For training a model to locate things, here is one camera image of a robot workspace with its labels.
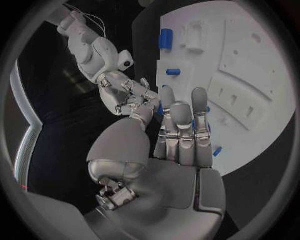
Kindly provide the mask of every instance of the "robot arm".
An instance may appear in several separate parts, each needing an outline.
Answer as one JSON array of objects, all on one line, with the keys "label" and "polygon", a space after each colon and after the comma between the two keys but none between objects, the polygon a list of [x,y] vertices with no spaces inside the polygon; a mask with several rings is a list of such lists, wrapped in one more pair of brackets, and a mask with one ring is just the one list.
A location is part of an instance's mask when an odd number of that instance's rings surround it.
[{"label": "robot arm", "polygon": [[57,25],[57,31],[68,38],[68,48],[79,70],[98,85],[100,97],[111,113],[131,115],[142,104],[159,99],[145,79],[139,84],[121,72],[134,64],[131,54],[127,50],[118,53],[113,43],[86,25],[81,12],[62,6],[47,21]]}]

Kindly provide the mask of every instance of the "hole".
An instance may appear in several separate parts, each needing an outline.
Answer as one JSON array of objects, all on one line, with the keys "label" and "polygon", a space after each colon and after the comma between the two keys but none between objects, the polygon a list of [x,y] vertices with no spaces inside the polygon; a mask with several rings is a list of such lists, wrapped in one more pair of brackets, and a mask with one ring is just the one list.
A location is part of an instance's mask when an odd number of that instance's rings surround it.
[{"label": "hole", "polygon": [[236,103],[236,101],[237,101],[237,96],[235,96],[235,95],[232,95],[231,96],[231,100],[230,100],[230,105],[231,106],[233,106],[235,103]]},{"label": "hole", "polygon": [[256,33],[253,33],[251,37],[256,44],[260,44],[262,42],[261,37]]},{"label": "hole", "polygon": [[253,110],[254,110],[253,107],[249,107],[249,108],[248,108],[248,111],[247,111],[247,114],[246,114],[246,117],[247,117],[247,118],[250,117],[250,115],[252,114]]},{"label": "hole", "polygon": [[219,98],[220,98],[220,96],[222,95],[222,93],[223,93],[223,88],[221,88],[221,90],[220,90],[220,92],[219,92]]}]

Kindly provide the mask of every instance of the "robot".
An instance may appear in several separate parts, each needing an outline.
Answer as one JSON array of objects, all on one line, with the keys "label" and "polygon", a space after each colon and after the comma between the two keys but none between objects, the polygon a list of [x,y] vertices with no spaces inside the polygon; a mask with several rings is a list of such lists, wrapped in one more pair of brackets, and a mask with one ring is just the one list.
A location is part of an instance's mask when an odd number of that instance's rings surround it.
[{"label": "robot", "polygon": [[[131,54],[118,53],[86,25],[82,12],[62,6],[47,21],[68,38],[79,70],[98,85],[107,109],[128,116],[107,128],[87,156],[90,177],[101,186],[99,207],[87,216],[93,229],[109,239],[212,238],[224,218],[226,197],[222,178],[212,169],[206,90],[193,90],[191,110],[176,101],[169,86],[158,94],[145,78],[138,83],[122,73],[134,64]],[[163,121],[155,158],[149,159],[145,130],[160,107]],[[119,230],[100,225],[99,214]],[[178,224],[185,227],[171,229]]]}]

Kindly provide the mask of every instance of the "gray fingertip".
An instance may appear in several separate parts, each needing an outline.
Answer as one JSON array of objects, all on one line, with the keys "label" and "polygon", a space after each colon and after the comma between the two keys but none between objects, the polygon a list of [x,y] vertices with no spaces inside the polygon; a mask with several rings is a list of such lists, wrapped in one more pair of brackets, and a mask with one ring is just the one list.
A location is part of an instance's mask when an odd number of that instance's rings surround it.
[{"label": "gray fingertip", "polygon": [[173,89],[168,85],[164,85],[160,92],[161,106],[163,109],[169,109],[175,103]]},{"label": "gray fingertip", "polygon": [[185,102],[176,102],[171,105],[170,115],[176,125],[189,125],[192,122],[191,107]]},{"label": "gray fingertip", "polygon": [[204,112],[208,106],[208,94],[203,87],[195,88],[191,93],[192,109],[194,113]]}]

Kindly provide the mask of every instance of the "cable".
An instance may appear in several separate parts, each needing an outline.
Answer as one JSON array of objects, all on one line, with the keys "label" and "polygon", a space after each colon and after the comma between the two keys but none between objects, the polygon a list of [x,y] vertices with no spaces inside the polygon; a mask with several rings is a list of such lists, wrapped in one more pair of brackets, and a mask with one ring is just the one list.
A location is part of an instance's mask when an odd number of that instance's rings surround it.
[{"label": "cable", "polygon": [[[68,3],[64,3],[64,5],[65,5],[66,7],[68,7],[68,8],[70,8],[70,9],[72,9],[72,10],[78,12],[78,13],[83,14],[83,16],[84,16],[85,18],[87,18],[88,20],[90,20],[91,22],[93,22],[95,25],[97,25],[97,26],[102,30],[102,32],[103,32],[103,34],[104,34],[104,38],[107,38],[105,24],[104,24],[104,22],[102,21],[101,18],[99,18],[99,17],[97,17],[97,16],[95,16],[95,15],[89,14],[89,13],[85,13],[85,12],[81,11],[79,8],[77,8],[77,7],[73,6],[73,5],[70,5],[70,4],[68,4]],[[103,24],[103,27],[100,26],[96,21],[94,21],[90,16],[91,16],[91,17],[94,17],[94,18],[96,18],[96,19],[98,19],[98,20],[100,20],[101,23]]]}]

